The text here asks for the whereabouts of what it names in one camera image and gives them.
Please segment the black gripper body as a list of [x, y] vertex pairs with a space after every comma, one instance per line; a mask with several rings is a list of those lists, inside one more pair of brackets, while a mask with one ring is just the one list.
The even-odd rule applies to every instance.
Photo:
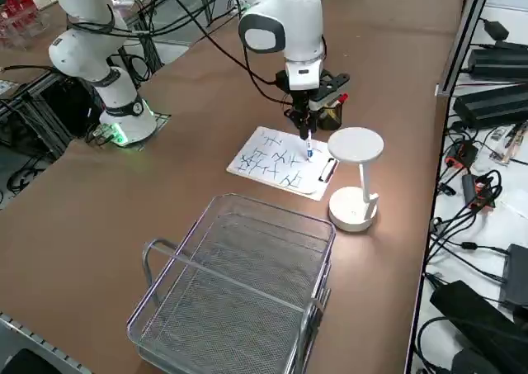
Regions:
[[285, 70], [276, 73], [275, 85], [290, 99], [285, 102], [287, 106], [297, 109], [309, 109], [310, 90], [303, 84], [294, 84], [290, 81]]

